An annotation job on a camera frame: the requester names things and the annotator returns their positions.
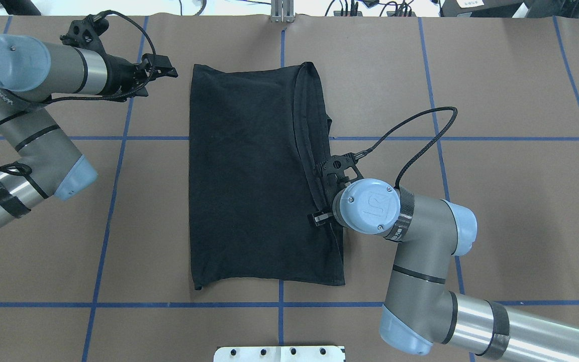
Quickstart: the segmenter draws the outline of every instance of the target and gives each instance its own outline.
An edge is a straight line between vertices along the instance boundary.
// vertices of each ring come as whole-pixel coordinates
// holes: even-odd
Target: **cable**
[[[151,53],[154,56],[156,55],[156,47],[153,45],[151,38],[149,37],[147,32],[142,27],[140,27],[140,25],[138,25],[138,23],[133,21],[133,19],[130,19],[126,15],[120,14],[119,12],[116,12],[114,10],[103,11],[103,12],[99,13],[98,16],[101,16],[101,18],[105,18],[106,16],[108,16],[110,14],[115,14],[115,15],[119,16],[120,18],[125,19],[126,21],[129,21],[129,23],[133,24],[133,26],[138,28],[138,30],[140,30],[140,32],[142,32],[142,34],[144,35],[145,39],[147,39],[147,42],[149,43],[149,46],[151,47]],[[130,91],[123,92],[120,94],[115,94],[112,96],[104,96],[104,97],[60,97],[60,98],[55,98],[55,99],[48,99],[48,100],[43,101],[41,103],[44,105],[52,105],[53,103],[57,103],[57,102],[61,102],[61,101],[112,101],[112,100],[119,99],[119,98],[130,97],[133,94],[140,91],[141,89],[143,89],[144,87],[146,87],[147,84],[155,78],[156,73],[155,73],[155,66],[154,65],[151,65],[151,68],[149,68],[148,73],[149,73],[149,75],[147,76],[146,80],[144,80],[144,82],[142,84],[138,85],[136,88],[134,88]],[[20,111],[20,112],[13,114],[13,115],[10,115],[10,116],[8,116],[0,121],[0,126],[2,126],[3,124],[5,124],[9,121],[12,121],[16,117],[19,117],[19,116],[24,115],[26,113],[28,113],[28,112]],[[13,176],[26,177],[26,176],[30,175],[33,172],[33,170],[32,170],[32,168],[30,168],[29,165],[26,165],[25,163],[14,162],[14,163],[7,163],[5,165],[0,165],[0,172],[11,174]]]
[[[395,5],[395,12],[397,12],[397,7],[399,7],[399,4],[397,4],[397,2],[387,2],[383,5],[383,9],[381,9],[381,12],[379,13],[379,18],[381,18],[385,8],[387,8],[389,5]]]
[[[427,115],[428,113],[434,113],[434,112],[440,112],[440,111],[452,111],[452,116],[450,116],[450,120],[448,121],[448,123],[446,123],[446,126],[444,126],[444,128],[442,128],[441,131],[439,131],[439,133],[437,133],[437,135],[435,135],[435,137],[433,137],[432,140],[430,140],[430,142],[428,142],[428,144],[426,144],[426,146],[424,146],[421,149],[421,151],[419,151],[408,162],[406,162],[406,164],[404,165],[404,168],[402,168],[402,171],[399,172],[399,175],[397,176],[397,179],[395,180],[395,189],[398,190],[400,181],[402,180],[402,177],[404,176],[405,172],[411,167],[412,163],[416,162],[416,160],[418,160],[424,153],[426,153],[426,151],[428,151],[428,149],[430,149],[430,147],[432,147],[432,145],[434,145],[439,140],[439,138],[441,138],[444,135],[444,133],[446,133],[446,131],[448,131],[448,128],[450,128],[450,126],[452,126],[453,122],[455,122],[455,118],[457,118],[457,108],[455,108],[455,107],[437,107],[437,108],[432,108],[430,110],[426,110],[424,112],[419,112],[416,115],[409,117],[405,121],[394,126],[390,131],[386,132],[381,138],[379,138],[379,140],[374,144],[374,146],[370,147],[369,149],[366,149],[364,151],[361,151],[361,152],[354,154],[354,160],[358,161],[361,158],[368,156],[368,154],[370,152],[374,151],[374,149],[377,148],[377,146],[379,146],[381,144],[381,142],[383,142],[386,138],[388,138],[388,136],[391,133],[398,130],[401,126],[404,126],[405,124],[412,121],[413,119],[417,119],[418,117],[421,117],[423,115]]]
[[[402,4],[399,6],[399,9],[397,9],[397,11],[392,15],[392,16],[400,16],[400,17],[407,17],[409,9],[410,12],[412,13],[412,7],[410,6],[410,4],[412,4],[412,2],[414,2],[414,0],[411,0],[411,2],[407,3],[406,0],[404,0],[402,2]]]
[[[336,1],[336,0],[332,0],[332,1],[330,2],[330,5],[328,5],[328,9],[326,10],[326,14],[325,14],[324,16],[328,16],[329,9],[332,7],[332,4],[334,4],[335,1]]]
[[[142,27],[140,27],[140,25],[138,25],[138,23],[136,23],[135,21],[133,21],[133,19],[127,17],[126,15],[120,14],[119,12],[116,12],[115,10],[103,11],[103,12],[99,13],[99,16],[101,16],[102,18],[105,18],[106,16],[108,16],[110,14],[115,14],[115,15],[119,16],[120,18],[125,19],[129,23],[133,24],[134,27],[138,28],[138,30],[140,30],[140,32],[142,32],[142,34],[144,35],[144,38],[147,39],[147,42],[149,43],[149,46],[151,47],[151,53],[153,55],[156,55],[156,47],[153,45],[153,42],[151,41],[151,37],[149,37],[149,34],[147,34],[147,32]],[[61,101],[112,101],[114,99],[130,97],[133,94],[139,92],[144,87],[146,87],[147,83],[151,82],[155,78],[154,69],[155,69],[155,67],[151,66],[151,69],[149,69],[149,76],[147,77],[147,79],[142,84],[138,85],[136,88],[134,88],[130,91],[126,91],[126,92],[123,92],[120,94],[114,94],[112,96],[103,96],[103,97],[74,97],[74,96],[60,97],[60,98],[55,98],[55,99],[51,99],[48,101],[44,101],[42,103],[44,105],[52,105],[55,102],[61,102]]]
[[[15,119],[16,117],[19,117],[19,116],[25,115],[25,114],[26,114],[25,111],[20,111],[20,112],[13,114],[13,115],[10,115],[10,116],[8,116],[0,121],[0,126],[8,121]],[[12,174],[13,176],[27,176],[33,170],[30,168],[29,165],[26,165],[24,163],[14,162],[14,163],[7,163],[5,165],[0,166],[0,171],[7,173],[7,174]]]
[[[200,10],[198,10],[198,12],[194,14],[194,16],[199,16],[200,14],[202,14],[205,11],[206,7],[207,7],[207,0],[203,0],[203,4],[202,6],[200,6]]]

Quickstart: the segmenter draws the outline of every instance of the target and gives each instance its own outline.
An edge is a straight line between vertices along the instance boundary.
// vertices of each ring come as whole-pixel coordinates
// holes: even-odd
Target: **white label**
[[[481,7],[484,5],[484,0],[457,0],[457,4],[462,9]]]

